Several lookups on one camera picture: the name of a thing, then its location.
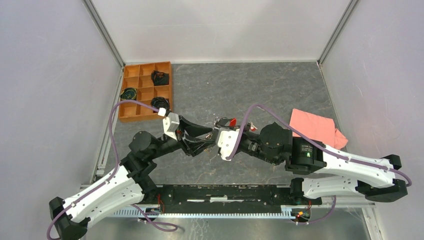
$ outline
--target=red object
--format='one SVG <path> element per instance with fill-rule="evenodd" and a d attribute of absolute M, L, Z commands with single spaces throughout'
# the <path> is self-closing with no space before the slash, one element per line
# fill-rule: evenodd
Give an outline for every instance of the red object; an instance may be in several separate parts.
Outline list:
<path fill-rule="evenodd" d="M 236 120 L 235 118 L 231 119 L 231 120 L 229 121 L 229 126 L 230 126 L 230 127 L 234 127 L 234 126 L 236 126 L 236 122 L 237 122 L 237 120 Z"/>

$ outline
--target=pink cloth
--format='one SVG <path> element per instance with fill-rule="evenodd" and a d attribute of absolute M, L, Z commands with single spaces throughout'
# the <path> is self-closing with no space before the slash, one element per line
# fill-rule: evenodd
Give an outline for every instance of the pink cloth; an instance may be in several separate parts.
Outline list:
<path fill-rule="evenodd" d="M 323 142 L 335 149 L 341 149 L 348 143 L 348 139 L 335 127 L 330 118 L 318 116 L 309 112 L 293 108 L 290 126 L 306 137 Z"/>

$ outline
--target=white wall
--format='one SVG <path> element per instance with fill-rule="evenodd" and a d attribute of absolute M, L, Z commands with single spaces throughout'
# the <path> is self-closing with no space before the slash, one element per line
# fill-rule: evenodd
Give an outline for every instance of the white wall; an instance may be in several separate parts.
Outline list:
<path fill-rule="evenodd" d="M 0 239 L 42 240 L 49 201 L 90 179 L 120 68 L 82 1 L 0 5 Z"/>
<path fill-rule="evenodd" d="M 408 196 L 378 204 L 388 240 L 422 239 L 424 1 L 360 1 L 323 73 L 350 152 L 400 155 Z"/>
<path fill-rule="evenodd" d="M 349 0 L 93 0 L 131 62 L 310 61 Z"/>

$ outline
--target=compartment organizer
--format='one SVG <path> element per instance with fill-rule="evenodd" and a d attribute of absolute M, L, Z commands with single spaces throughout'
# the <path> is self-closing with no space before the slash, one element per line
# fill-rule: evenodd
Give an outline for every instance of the compartment organizer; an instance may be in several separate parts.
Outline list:
<path fill-rule="evenodd" d="M 153 70 L 169 74 L 169 84 L 154 86 L 151 79 Z M 171 62 L 155 62 L 137 65 L 127 65 L 123 70 L 123 80 L 120 92 L 126 88 L 137 89 L 137 101 L 150 106 L 150 102 L 155 97 L 164 97 L 169 102 L 169 107 L 173 109 L 172 93 L 172 69 Z M 156 112 L 137 105 L 135 103 L 124 103 L 119 106 L 118 118 L 123 123 L 144 121 L 152 119 L 162 119 Z"/>

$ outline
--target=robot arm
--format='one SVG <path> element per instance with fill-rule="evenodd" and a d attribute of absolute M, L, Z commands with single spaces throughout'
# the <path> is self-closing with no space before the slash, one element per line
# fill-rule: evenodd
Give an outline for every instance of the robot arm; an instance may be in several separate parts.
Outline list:
<path fill-rule="evenodd" d="M 276 123 L 265 126 L 256 134 L 252 132 L 256 129 L 252 123 L 241 129 L 240 126 L 235 126 L 231 119 L 221 118 L 215 121 L 214 127 L 204 127 L 173 112 L 162 114 L 167 115 L 163 119 L 164 135 L 156 138 L 146 131 L 136 133 L 129 145 L 130 153 L 120 161 L 112 180 L 77 204 L 74 204 L 77 198 L 103 183 L 112 172 L 74 196 L 64 200 L 56 197 L 50 201 L 52 219 L 71 205 L 66 214 L 54 224 L 62 240 L 81 238 L 87 229 L 125 206 L 145 204 L 158 208 L 161 195 L 166 196 L 163 201 L 167 209 L 174 213 L 186 209 L 192 211 L 195 208 L 190 204 L 211 205 L 216 204 L 213 201 L 220 199 L 226 203 L 241 205 L 242 208 L 238 207 L 238 210 L 245 209 L 249 214 L 252 213 L 250 209 L 255 209 L 255 213 L 267 214 L 275 213 L 276 209 L 281 210 L 281 205 L 299 205 L 305 200 L 320 205 L 321 197 L 330 195 L 360 195 L 371 201 L 393 202 L 408 194 L 405 181 L 395 179 L 394 173 L 337 159 L 302 138 L 293 137 L 291 130 L 283 129 Z M 218 154 L 223 160 L 227 160 L 237 144 L 236 139 L 240 131 L 242 138 L 237 153 L 243 152 L 273 165 L 286 162 L 285 169 L 298 175 L 325 173 L 336 176 L 318 179 L 298 177 L 291 181 L 290 188 L 277 185 L 238 186 L 240 191 L 236 193 L 232 193 L 234 186 L 215 185 L 208 188 L 206 194 L 199 192 L 199 188 L 193 185 L 157 186 L 149 177 L 149 173 L 157 166 L 153 162 L 154 159 L 179 149 L 194 157 L 216 144 L 219 147 Z M 396 155 L 374 159 L 319 144 L 349 159 L 360 159 L 388 168 L 401 167 L 400 159 Z M 205 206 L 203 211 L 209 211 L 207 205 Z M 157 214 L 147 213 L 149 217 Z"/>

